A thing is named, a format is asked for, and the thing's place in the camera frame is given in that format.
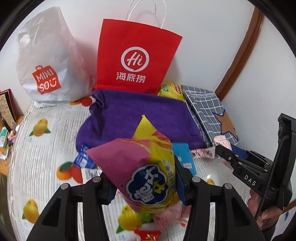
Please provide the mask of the person's right hand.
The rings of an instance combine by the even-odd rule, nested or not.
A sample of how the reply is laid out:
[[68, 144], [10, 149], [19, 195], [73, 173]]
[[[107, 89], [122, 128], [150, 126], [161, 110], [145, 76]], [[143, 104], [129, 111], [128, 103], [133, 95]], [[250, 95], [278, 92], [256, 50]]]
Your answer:
[[[253, 217], [255, 217], [255, 214], [259, 208], [260, 201], [261, 196], [259, 196], [255, 191], [250, 190], [250, 198], [247, 201], [247, 206]], [[282, 210], [278, 209], [277, 207], [270, 207], [258, 215], [256, 218], [256, 223], [262, 230], [264, 230], [273, 226], [281, 214]]]

